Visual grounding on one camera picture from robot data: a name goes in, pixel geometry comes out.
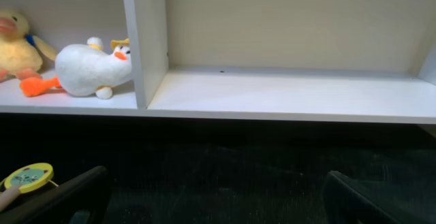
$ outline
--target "yellow hat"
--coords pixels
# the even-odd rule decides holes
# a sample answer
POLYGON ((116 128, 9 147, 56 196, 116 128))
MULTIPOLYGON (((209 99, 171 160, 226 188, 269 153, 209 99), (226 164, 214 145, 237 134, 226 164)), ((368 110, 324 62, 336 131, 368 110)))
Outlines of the yellow hat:
POLYGON ((114 50, 116 48, 116 46, 123 44, 123 45, 130 45, 130 41, 129 39, 124 39, 124 40, 112 40, 110 42, 110 47, 114 50))

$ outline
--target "duck's foot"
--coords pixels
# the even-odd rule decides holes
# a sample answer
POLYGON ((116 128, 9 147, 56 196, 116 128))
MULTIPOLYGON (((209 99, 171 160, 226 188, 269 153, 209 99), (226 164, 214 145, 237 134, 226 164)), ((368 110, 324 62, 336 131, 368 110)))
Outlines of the duck's foot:
POLYGON ((97 95, 98 99, 110 99, 112 97, 112 89, 107 86, 103 86, 99 88, 95 94, 97 95))
POLYGON ((7 71, 0 68, 0 81, 4 80, 7 76, 7 71))
POLYGON ((19 80, 25 80, 26 78, 39 78, 39 79, 42 79, 42 76, 39 73, 37 73, 36 71, 33 71, 30 68, 24 68, 23 70, 19 71, 16 74, 16 77, 19 80))

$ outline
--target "plush toy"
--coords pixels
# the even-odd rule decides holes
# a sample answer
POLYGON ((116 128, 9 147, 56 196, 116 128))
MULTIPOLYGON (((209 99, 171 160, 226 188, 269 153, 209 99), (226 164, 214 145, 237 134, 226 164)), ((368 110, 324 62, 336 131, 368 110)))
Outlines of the plush toy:
POLYGON ((98 37, 88 39, 88 45, 72 44, 57 55, 56 78, 42 80, 27 78, 20 88, 27 97, 45 93, 53 87, 62 87, 70 95, 84 97, 96 94, 100 99, 112 97, 112 87, 131 80, 129 39, 112 41, 112 54, 102 51, 98 37))
POLYGON ((29 23, 21 14, 0 11, 0 81, 7 75, 23 80, 41 78, 37 73, 42 65, 42 54, 55 60, 57 51, 36 36, 29 35, 29 23))

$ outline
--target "duck's wing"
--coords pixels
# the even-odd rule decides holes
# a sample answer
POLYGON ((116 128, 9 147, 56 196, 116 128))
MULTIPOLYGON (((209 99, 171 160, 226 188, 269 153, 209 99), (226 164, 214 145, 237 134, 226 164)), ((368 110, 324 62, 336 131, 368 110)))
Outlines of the duck's wing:
POLYGON ((56 56, 58 54, 57 50, 55 50, 52 46, 49 46, 44 40, 40 39, 38 36, 32 36, 33 42, 36 45, 36 48, 39 49, 43 55, 49 58, 52 61, 55 61, 56 56))

